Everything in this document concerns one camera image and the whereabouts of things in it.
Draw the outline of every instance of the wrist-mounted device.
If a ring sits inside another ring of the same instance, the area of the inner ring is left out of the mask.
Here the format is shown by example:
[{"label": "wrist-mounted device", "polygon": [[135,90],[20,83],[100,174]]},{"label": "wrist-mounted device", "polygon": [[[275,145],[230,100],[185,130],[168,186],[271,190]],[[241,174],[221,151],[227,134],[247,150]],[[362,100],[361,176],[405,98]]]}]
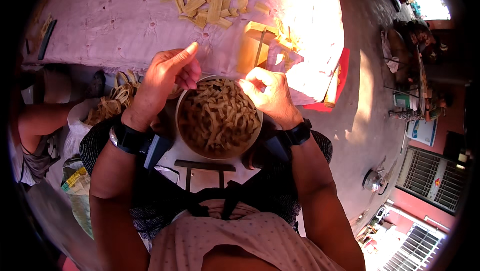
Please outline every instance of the wrist-mounted device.
[{"label": "wrist-mounted device", "polygon": [[312,124],[309,119],[303,118],[303,122],[290,130],[275,130],[263,142],[264,146],[283,162],[289,162],[292,158],[291,146],[301,145],[310,138]]},{"label": "wrist-mounted device", "polygon": [[170,150],[173,141],[165,136],[159,136],[149,127],[147,132],[140,132],[121,122],[110,129],[110,141],[117,148],[129,154],[137,155],[145,160],[143,166],[148,171],[153,170],[162,156]]}]

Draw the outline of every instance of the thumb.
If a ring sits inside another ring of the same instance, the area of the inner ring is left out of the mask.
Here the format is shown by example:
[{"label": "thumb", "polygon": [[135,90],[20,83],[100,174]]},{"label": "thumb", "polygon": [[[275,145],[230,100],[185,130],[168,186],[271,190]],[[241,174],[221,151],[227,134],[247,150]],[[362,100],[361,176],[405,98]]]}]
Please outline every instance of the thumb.
[{"label": "thumb", "polygon": [[185,67],[188,63],[190,63],[195,58],[195,54],[197,54],[197,51],[198,51],[198,43],[193,42],[183,51],[177,53],[176,56],[168,60],[170,67],[177,72],[180,71],[183,67]]},{"label": "thumb", "polygon": [[250,99],[253,101],[255,106],[259,106],[265,102],[265,95],[257,88],[255,85],[247,80],[239,79],[238,83],[245,93]]}]

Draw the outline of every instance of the rolling pin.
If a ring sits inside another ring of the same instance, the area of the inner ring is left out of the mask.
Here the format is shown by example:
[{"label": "rolling pin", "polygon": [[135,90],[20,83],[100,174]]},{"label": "rolling pin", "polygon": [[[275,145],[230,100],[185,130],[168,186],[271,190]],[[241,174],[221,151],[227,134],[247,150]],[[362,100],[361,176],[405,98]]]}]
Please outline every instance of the rolling pin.
[{"label": "rolling pin", "polygon": [[325,94],[325,100],[323,100],[323,105],[328,108],[335,107],[335,101],[337,100],[337,87],[339,85],[339,70],[338,68],[333,72],[332,80],[328,86],[327,93]]}]

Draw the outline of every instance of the fingernail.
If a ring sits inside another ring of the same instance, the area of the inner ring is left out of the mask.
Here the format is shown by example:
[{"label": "fingernail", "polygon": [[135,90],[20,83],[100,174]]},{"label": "fingernail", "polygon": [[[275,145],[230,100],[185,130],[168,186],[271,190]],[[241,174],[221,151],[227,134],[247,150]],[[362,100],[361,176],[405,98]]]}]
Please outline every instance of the fingernail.
[{"label": "fingernail", "polygon": [[190,46],[187,47],[187,49],[185,49],[189,54],[193,54],[195,52],[195,50],[197,49],[198,47],[198,43],[197,42],[193,42],[192,44],[190,44]]}]

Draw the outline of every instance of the pipe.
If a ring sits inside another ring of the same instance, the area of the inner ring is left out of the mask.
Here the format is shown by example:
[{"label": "pipe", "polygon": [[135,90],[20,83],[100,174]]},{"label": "pipe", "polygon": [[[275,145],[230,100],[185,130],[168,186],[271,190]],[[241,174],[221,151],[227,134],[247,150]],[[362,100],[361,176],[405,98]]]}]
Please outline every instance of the pipe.
[{"label": "pipe", "polygon": [[393,212],[399,214],[400,216],[403,216],[406,219],[411,220],[411,221],[415,222],[416,224],[425,227],[426,229],[428,229],[429,232],[437,234],[442,239],[447,238],[447,234],[445,232],[439,230],[438,228],[435,228],[434,226],[431,226],[431,225],[425,223],[424,220],[420,220],[419,218],[417,218],[415,216],[412,216],[408,212],[403,211],[401,208],[393,206],[393,205],[389,205],[387,203],[385,203],[384,206],[387,209],[387,211],[393,211]]},{"label": "pipe", "polygon": [[425,220],[425,221],[430,221],[430,222],[432,222],[432,223],[435,223],[436,225],[441,226],[441,227],[443,227],[444,229],[450,231],[450,228],[448,228],[447,226],[441,224],[440,222],[435,221],[434,219],[430,218],[429,216],[425,216],[425,218],[423,218],[423,220]]}]

